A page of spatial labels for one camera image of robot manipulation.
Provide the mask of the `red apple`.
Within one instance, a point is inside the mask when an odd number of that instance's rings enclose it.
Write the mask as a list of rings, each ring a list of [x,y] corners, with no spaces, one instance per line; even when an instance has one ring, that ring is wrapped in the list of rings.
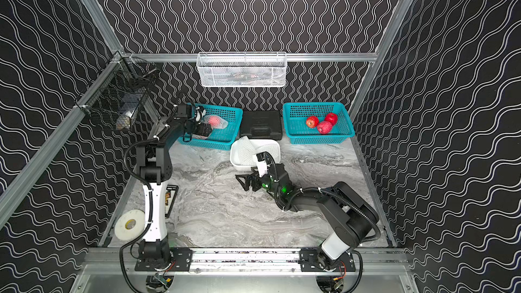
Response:
[[[322,121],[317,125],[317,131],[321,135],[330,134],[330,132],[332,131],[332,128],[333,128],[333,124],[329,121]]]
[[[316,116],[308,117],[306,125],[311,129],[317,128],[320,125],[320,120]]]

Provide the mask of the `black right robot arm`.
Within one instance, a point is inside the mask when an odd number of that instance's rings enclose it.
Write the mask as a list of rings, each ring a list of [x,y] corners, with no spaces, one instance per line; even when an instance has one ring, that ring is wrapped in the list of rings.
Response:
[[[266,191],[282,211],[321,212],[332,228],[332,233],[317,249],[324,264],[381,237],[378,213],[345,182],[327,188],[300,187],[290,180],[283,164],[238,174],[236,180],[244,191]]]

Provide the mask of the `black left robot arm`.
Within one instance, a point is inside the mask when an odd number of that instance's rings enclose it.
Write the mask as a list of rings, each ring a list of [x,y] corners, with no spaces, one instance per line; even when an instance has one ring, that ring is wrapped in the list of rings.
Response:
[[[163,270],[172,262],[166,229],[167,181],[173,172],[170,148],[179,138],[187,136],[190,141],[205,115],[201,105],[177,105],[159,133],[136,145],[132,176],[142,183],[145,194],[145,228],[137,239],[138,260],[145,267]]]

